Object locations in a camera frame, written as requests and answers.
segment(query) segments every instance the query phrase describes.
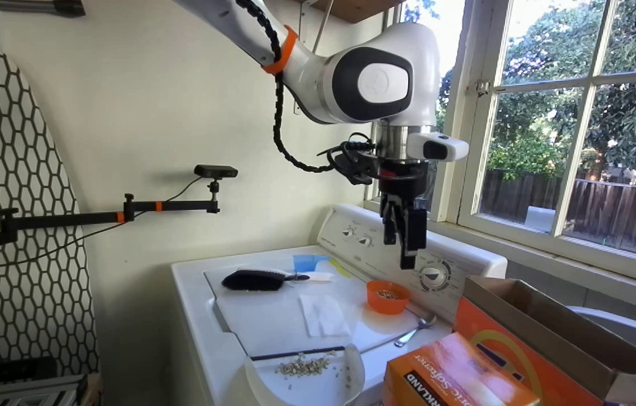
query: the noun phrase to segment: white wall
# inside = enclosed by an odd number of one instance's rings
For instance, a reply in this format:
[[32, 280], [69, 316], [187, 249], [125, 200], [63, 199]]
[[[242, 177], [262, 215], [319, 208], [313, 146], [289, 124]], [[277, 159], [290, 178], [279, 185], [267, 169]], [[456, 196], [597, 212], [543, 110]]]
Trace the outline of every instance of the white wall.
[[[270, 3], [297, 23], [297, 3]], [[84, 209], [125, 191], [166, 199], [199, 162], [235, 164], [219, 216], [146, 215], [91, 239], [108, 404], [165, 404], [169, 265], [308, 243], [328, 206], [358, 200], [338, 173], [294, 169], [270, 143], [273, 79], [169, 0], [86, 0], [86, 19], [0, 13], [0, 47], [32, 81]], [[313, 39], [320, 13], [306, 15]], [[320, 53], [365, 41], [379, 20], [332, 20]], [[286, 99], [286, 146], [315, 161], [351, 128], [319, 126]], [[184, 199], [207, 199], [199, 182]]]

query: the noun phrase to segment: window sill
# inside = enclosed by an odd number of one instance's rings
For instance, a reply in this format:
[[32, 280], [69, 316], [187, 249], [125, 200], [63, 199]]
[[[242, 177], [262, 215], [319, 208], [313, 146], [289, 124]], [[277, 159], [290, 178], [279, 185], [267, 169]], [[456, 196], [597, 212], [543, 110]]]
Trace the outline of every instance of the window sill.
[[461, 227], [456, 223], [430, 223], [430, 231], [499, 252], [509, 261], [535, 268], [537, 274], [580, 285], [585, 288], [611, 296], [636, 306], [636, 280], [567, 258], [525, 249], [521, 243], [502, 241], [468, 227]]

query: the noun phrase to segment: white washing machine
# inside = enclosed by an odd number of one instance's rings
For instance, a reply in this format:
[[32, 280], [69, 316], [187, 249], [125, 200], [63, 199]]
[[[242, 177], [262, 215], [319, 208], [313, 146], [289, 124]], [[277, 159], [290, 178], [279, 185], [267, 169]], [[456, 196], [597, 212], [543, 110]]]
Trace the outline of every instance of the white washing machine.
[[[452, 331], [464, 278], [506, 278], [506, 258], [436, 233], [428, 233], [428, 247], [417, 254], [417, 270], [402, 270], [400, 249], [382, 241], [383, 226], [375, 212], [337, 206], [323, 219], [315, 247], [173, 265], [178, 300], [172, 322], [172, 404], [382, 404], [386, 363]], [[237, 268], [294, 274], [294, 254], [324, 258], [315, 276], [329, 280], [286, 282], [279, 291], [222, 286]], [[392, 280], [410, 288], [409, 311], [382, 316], [368, 309], [368, 280]], [[396, 342], [419, 319], [430, 316], [437, 316], [437, 322], [419, 329], [406, 345]], [[290, 382], [294, 377], [268, 377], [270, 372], [254, 380], [254, 371], [277, 366], [275, 362], [337, 350], [358, 355], [361, 382], [351, 382], [355, 389], [329, 382], [308, 389]], [[262, 380], [273, 380], [268, 391], [258, 389]]]

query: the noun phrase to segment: knob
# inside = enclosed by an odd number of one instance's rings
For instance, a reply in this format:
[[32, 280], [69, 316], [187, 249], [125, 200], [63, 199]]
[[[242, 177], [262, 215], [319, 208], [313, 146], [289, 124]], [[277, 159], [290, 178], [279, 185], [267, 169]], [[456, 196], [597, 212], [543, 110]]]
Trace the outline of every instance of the knob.
[[441, 291], [452, 282], [452, 266], [446, 261], [428, 265], [419, 270], [425, 291]]

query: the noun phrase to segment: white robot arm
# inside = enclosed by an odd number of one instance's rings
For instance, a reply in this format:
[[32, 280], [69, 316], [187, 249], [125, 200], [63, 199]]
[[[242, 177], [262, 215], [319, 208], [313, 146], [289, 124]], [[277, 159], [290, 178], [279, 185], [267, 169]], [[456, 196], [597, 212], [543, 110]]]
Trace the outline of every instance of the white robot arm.
[[426, 247], [426, 161], [461, 161], [468, 146], [430, 133], [439, 90], [434, 32], [414, 23], [338, 53], [312, 55], [296, 32], [275, 23], [262, 0], [178, 0], [225, 33], [294, 93], [306, 117], [320, 124], [376, 121], [373, 159], [338, 156], [332, 166], [351, 182], [379, 180], [383, 241], [402, 243], [402, 268], [414, 266]]

